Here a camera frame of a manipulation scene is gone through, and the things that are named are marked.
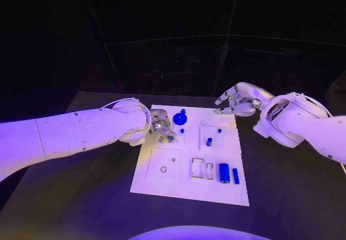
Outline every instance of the white board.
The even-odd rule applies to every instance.
[[[235,116],[215,115],[212,108],[166,105],[153,105],[151,108],[167,111],[177,138],[173,142],[166,140],[166,136],[160,139],[158,134],[145,138],[130,192],[249,206]],[[187,122],[179,126],[173,123],[173,116],[181,109],[186,110]],[[207,138],[212,138],[210,147],[205,143]],[[203,169],[199,172],[203,172],[203,178],[192,176],[193,167],[200,168],[200,160],[193,166],[193,159],[202,160]],[[219,181],[220,163],[229,165],[230,183]],[[233,181],[233,168],[238,169],[239,184]]]

